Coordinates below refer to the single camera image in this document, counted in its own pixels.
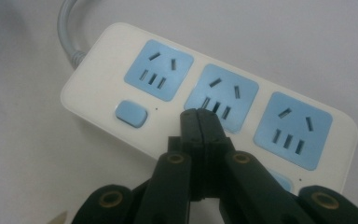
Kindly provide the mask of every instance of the extension socket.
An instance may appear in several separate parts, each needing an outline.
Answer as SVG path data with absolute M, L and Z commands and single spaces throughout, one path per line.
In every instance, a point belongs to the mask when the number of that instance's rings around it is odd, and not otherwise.
M 310 185 L 342 192 L 358 139 L 335 108 L 125 23 L 104 31 L 62 103 L 156 159 L 180 136 L 180 113 L 204 107 L 294 194 Z

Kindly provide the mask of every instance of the outlet hole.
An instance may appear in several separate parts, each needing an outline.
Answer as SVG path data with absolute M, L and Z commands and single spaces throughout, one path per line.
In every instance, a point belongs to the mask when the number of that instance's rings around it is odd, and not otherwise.
M 275 132 L 274 138 L 272 139 L 272 142 L 276 144 L 278 142 L 280 135 L 281 135 L 281 130 L 277 129 L 277 131 Z
M 157 59 L 157 57 L 158 57 L 159 55 L 161 55 L 161 54 L 160 54 L 159 52 L 157 52 L 157 53 L 153 54 L 152 56 L 150 56 L 150 57 L 149 57 L 149 60 L 150 60 L 150 61 L 153 61 L 153 60 Z
M 234 91 L 235 91 L 235 99 L 240 99 L 241 95 L 240 95 L 240 87 L 239 86 L 235 86 L 234 87 Z
M 219 109 L 219 106 L 220 106 L 220 103 L 219 103 L 219 102 L 216 102 L 216 104 L 215 104 L 214 107 L 213 107 L 212 112 L 216 113 L 217 110 Z
M 286 148 L 286 149 L 289 148 L 290 144 L 292 143 L 292 139 L 293 139 L 293 136 L 291 134 L 288 134 L 287 138 L 286 138 L 286 141 L 284 142 L 283 147 Z
M 292 113 L 292 109 L 287 108 L 285 110 L 283 110 L 283 112 L 281 112 L 281 114 L 279 114 L 278 116 L 283 119 L 284 117 L 286 117 L 288 114 Z
M 304 141 L 300 140 L 298 142 L 298 145 L 297 145 L 297 148 L 296 148 L 296 154 L 298 154 L 298 155 L 301 154 L 303 146 L 304 146 Z
M 148 72 L 149 72 L 149 71 L 144 70 L 144 72 L 142 73 L 142 75 L 139 77 L 139 80 L 143 81 L 143 80 L 145 79 L 145 77 L 146 77 L 146 75 L 147 75 Z
M 162 78 L 161 79 L 161 81 L 159 82 L 159 84 L 158 84 L 158 86 L 157 86 L 157 88 L 159 89 L 159 90 L 161 90 L 161 88 L 162 88 L 162 86 L 164 85 L 164 83 L 165 83 L 165 81 L 167 80 L 167 78 Z
M 209 84 L 209 86 L 212 88 L 212 87 L 214 87 L 215 85 L 219 84 L 220 82 L 222 82 L 222 79 L 218 78 L 217 80 L 211 82 L 211 83 Z
M 313 132 L 312 120 L 310 120 L 310 117 L 306 117 L 305 120 L 307 121 L 308 131 Z
M 227 119 L 231 107 L 226 106 L 225 112 L 223 112 L 222 119 Z
M 176 59 L 171 59 L 171 70 L 176 70 Z
M 207 106 L 208 106 L 208 104 L 209 104 L 209 102 L 211 101 L 211 98 L 209 98 L 209 97 L 207 97 L 205 100 L 204 100 L 204 103 L 202 104 L 202 109 L 205 109 Z
M 153 74 L 152 78 L 149 80 L 149 85 L 153 84 L 154 80 L 156 79 L 157 75 Z

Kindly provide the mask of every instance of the power cord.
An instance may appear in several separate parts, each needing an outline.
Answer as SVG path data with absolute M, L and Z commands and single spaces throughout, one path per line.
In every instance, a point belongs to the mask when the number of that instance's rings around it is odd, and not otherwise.
M 80 65 L 87 54 L 83 51 L 75 49 L 68 35 L 69 14 L 71 13 L 72 7 L 76 2 L 77 0 L 64 0 L 57 21 L 58 37 L 62 48 L 68 55 L 74 68 L 77 68 Z

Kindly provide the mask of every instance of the blue switch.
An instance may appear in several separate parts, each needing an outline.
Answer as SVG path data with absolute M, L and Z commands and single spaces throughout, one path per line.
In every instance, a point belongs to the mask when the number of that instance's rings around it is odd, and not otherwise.
M 116 117 L 134 128 L 140 128 L 147 119 L 147 112 L 141 105 L 131 101 L 122 101 L 117 106 Z

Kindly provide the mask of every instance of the white table surface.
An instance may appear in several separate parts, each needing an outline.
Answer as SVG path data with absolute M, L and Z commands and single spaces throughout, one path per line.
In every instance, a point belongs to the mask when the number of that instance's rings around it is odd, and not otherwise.
M 57 37 L 62 0 L 0 1 L 0 223 L 48 223 L 97 188 L 134 188 L 155 161 L 66 111 L 73 68 Z M 79 0 L 70 34 L 88 50 L 123 21 L 300 92 L 358 125 L 358 1 Z M 344 196 L 358 205 L 358 147 Z M 223 223 L 216 200 L 191 223 Z

